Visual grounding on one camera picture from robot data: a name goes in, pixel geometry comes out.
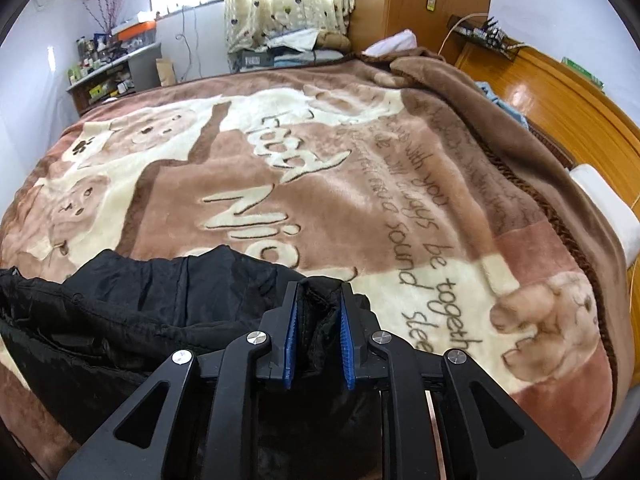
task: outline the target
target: white wall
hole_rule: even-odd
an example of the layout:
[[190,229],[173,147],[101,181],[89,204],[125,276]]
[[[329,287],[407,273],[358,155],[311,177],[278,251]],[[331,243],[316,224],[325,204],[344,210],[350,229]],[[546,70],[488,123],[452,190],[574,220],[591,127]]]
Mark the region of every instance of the white wall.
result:
[[505,32],[585,67],[640,125],[640,51],[608,0],[491,0]]
[[78,59],[75,39],[86,28],[78,3],[31,0],[0,46],[0,216],[47,148],[78,120],[65,92],[66,69]]
[[[91,0],[88,5],[94,14],[98,15],[96,0]],[[141,10],[150,10],[149,0],[126,0],[120,20],[124,21]],[[189,51],[184,40],[176,40],[175,38],[176,34],[182,33],[182,14],[173,14],[158,21],[156,38],[162,43],[162,57],[169,58],[174,62],[175,73],[178,78],[181,78],[185,73],[185,80],[187,81],[200,78],[198,57],[203,77],[228,73],[224,19],[224,2],[185,11],[184,35],[192,54],[192,63],[188,72]],[[196,22],[198,25],[197,34],[195,30]],[[100,32],[100,30],[97,23],[90,19],[90,26],[84,34],[90,37],[94,32]]]

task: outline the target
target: metal screw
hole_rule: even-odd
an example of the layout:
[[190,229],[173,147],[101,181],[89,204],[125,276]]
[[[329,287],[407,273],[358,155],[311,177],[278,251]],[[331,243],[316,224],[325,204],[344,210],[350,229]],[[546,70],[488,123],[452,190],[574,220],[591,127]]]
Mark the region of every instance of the metal screw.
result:
[[447,354],[447,359],[455,365],[461,365],[466,361],[466,354],[462,350],[454,348]]
[[171,356],[171,360],[177,365],[184,365],[191,361],[192,357],[191,352],[188,350],[178,350]]
[[385,332],[384,330],[379,330],[378,332],[374,332],[371,338],[379,345],[386,345],[389,341],[391,341],[391,334],[389,332]]
[[267,341],[267,335],[264,332],[260,332],[260,331],[251,332],[246,337],[246,340],[252,345],[259,345]]

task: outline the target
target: blue cloth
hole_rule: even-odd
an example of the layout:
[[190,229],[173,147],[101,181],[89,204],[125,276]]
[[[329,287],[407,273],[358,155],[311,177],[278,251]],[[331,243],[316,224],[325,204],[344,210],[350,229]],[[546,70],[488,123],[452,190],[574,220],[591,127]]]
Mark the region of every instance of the blue cloth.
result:
[[476,81],[476,86],[481,89],[484,94],[487,96],[489,101],[502,108],[505,112],[507,112],[511,117],[516,119],[522,126],[524,126],[527,130],[529,129],[529,123],[527,123],[527,118],[513,108],[511,105],[505,103],[502,99],[500,99],[492,90],[491,85],[486,81]]

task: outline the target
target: headboard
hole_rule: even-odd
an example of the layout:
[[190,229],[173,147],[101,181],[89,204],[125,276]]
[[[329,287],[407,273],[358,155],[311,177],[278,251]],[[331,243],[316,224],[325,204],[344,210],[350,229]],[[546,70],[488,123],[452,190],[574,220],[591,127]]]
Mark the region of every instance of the headboard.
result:
[[[456,66],[531,118],[577,164],[591,164],[639,216],[640,128],[606,95],[569,67],[533,48],[515,61],[467,43]],[[629,282],[632,270],[628,273]],[[631,321],[640,383],[640,270],[633,282]]]

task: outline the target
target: brown blanket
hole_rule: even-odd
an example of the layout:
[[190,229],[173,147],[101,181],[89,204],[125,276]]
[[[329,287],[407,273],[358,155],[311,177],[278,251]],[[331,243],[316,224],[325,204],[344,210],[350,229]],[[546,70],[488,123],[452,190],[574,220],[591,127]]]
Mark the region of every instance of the brown blanket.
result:
[[[429,56],[376,62],[222,76],[94,110],[18,192],[0,265],[61,282],[105,248],[146,260],[228,244],[348,280],[416,348],[469,352],[583,460],[633,365],[619,243],[462,72]],[[77,444],[0,360],[14,370],[0,365],[0,416],[54,474]]]

